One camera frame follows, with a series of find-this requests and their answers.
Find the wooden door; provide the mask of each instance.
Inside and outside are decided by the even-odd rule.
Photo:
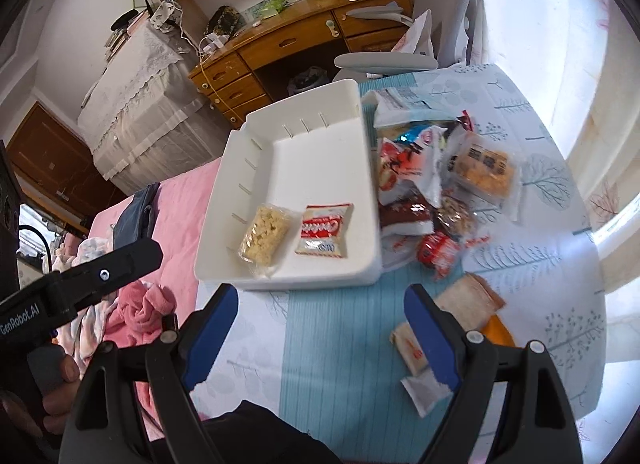
[[[105,181],[87,146],[36,103],[7,152],[15,171],[76,215],[91,219],[125,195]]]

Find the human hand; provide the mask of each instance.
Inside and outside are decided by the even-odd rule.
[[[42,405],[49,414],[42,423],[44,428],[53,434],[62,434],[65,429],[66,418],[80,386],[80,370],[71,356],[65,355],[60,362],[60,375],[65,383],[42,398]],[[34,437],[42,437],[42,430],[19,397],[10,392],[2,392],[0,399],[4,411],[17,428]]]

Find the tablecloth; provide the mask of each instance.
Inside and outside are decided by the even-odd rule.
[[[524,160],[519,219],[474,199],[489,244],[467,250],[455,271],[434,282],[419,263],[366,287],[249,293],[239,291],[236,322],[205,383],[192,398],[215,416],[241,399],[261,404],[323,441],[343,460],[415,462],[446,412],[444,399],[420,418],[400,379],[408,374],[389,343],[403,321],[402,297],[420,282],[432,297],[464,271],[481,274],[506,301],[500,318],[523,346],[543,341],[577,418],[598,402],[606,345],[604,290],[588,215],[562,155],[529,102],[496,66],[454,66],[365,82],[370,88],[420,86],[482,136]],[[372,124],[373,108],[364,108]],[[371,145],[375,136],[370,126]],[[201,283],[196,306],[214,292]],[[504,388],[494,387],[474,456],[486,455]]]

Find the curtain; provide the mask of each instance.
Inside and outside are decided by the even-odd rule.
[[[638,277],[640,42],[615,2],[479,0],[471,62],[510,76],[567,159],[606,291]]]

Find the black pants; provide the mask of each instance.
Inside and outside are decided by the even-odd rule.
[[[320,441],[247,400],[203,425],[225,464],[340,464]],[[164,439],[153,441],[152,447],[158,464],[173,464]]]

